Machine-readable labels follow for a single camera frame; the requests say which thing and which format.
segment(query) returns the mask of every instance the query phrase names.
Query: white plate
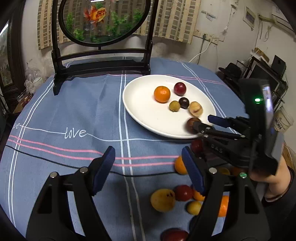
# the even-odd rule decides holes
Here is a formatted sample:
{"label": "white plate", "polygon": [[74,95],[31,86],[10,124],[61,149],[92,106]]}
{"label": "white plate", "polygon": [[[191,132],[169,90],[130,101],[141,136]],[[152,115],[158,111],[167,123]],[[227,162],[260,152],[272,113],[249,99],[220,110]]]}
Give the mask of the white plate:
{"label": "white plate", "polygon": [[[131,117],[146,129],[161,136],[175,139],[196,138],[186,130],[186,122],[193,116],[189,109],[180,108],[178,112],[169,110],[169,104],[181,97],[174,93],[174,85],[183,82],[187,91],[184,95],[190,102],[197,101],[203,107],[200,120],[208,125],[208,115],[216,115],[216,110],[210,99],[194,85],[166,75],[145,75],[129,82],[125,87],[122,99],[124,106]],[[162,104],[154,99],[154,90],[158,86],[166,86],[170,90],[170,99]]]}

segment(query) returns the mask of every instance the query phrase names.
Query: blue tablecloth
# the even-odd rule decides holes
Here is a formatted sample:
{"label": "blue tablecloth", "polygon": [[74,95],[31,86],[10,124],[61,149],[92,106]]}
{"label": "blue tablecloth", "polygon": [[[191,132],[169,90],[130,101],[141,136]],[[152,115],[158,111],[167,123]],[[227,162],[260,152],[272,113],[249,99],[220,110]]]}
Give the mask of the blue tablecloth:
{"label": "blue tablecloth", "polygon": [[[239,98],[204,67],[153,58],[151,74],[171,75],[194,84],[213,102],[217,116],[245,116]],[[88,166],[92,159],[101,156],[109,145],[116,150],[112,171],[125,175],[174,171],[175,158],[190,141],[158,136],[130,117],[122,92],[138,76],[123,72],[76,77],[64,82],[57,96],[53,95],[50,77],[24,108],[7,145],[64,166],[5,147],[0,162],[0,203],[23,235],[49,173],[74,173],[76,167]],[[159,213],[152,208],[150,195],[157,189],[173,189],[181,184],[191,185],[188,175],[123,177],[110,173],[103,190],[93,200],[112,240],[159,240],[167,228],[188,231],[193,216],[184,210],[186,202],[176,202],[172,211]],[[68,197],[75,230],[83,234],[73,193],[69,192]],[[218,218],[214,234],[222,226],[223,218]]]}

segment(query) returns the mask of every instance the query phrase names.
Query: round glass panel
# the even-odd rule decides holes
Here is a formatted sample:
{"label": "round glass panel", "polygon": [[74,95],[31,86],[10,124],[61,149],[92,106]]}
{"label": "round glass panel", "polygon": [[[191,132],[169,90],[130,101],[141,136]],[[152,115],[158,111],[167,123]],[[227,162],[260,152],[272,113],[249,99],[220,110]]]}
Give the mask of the round glass panel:
{"label": "round glass panel", "polygon": [[145,0],[66,0],[67,32],[87,43],[104,43],[130,32],[142,19]]}

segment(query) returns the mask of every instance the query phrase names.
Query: human hand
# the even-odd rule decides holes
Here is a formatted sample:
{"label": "human hand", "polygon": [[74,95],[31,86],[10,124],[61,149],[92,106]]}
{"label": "human hand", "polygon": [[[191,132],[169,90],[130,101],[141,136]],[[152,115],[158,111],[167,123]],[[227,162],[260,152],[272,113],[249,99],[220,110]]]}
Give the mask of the human hand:
{"label": "human hand", "polygon": [[257,182],[269,183],[268,189],[264,195],[267,199],[276,198],[283,195],[289,187],[291,181],[291,174],[283,156],[279,162],[276,175],[269,175],[262,171],[252,171],[250,178]]}

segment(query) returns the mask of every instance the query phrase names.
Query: speaker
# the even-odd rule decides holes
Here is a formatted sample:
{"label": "speaker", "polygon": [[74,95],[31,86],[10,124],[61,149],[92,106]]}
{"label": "speaker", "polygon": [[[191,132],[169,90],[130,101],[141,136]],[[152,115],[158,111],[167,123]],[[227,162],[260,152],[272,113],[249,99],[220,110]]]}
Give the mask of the speaker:
{"label": "speaker", "polygon": [[274,61],[272,62],[271,68],[274,72],[276,72],[279,76],[283,77],[286,71],[286,62],[281,60],[278,56],[274,56]]}

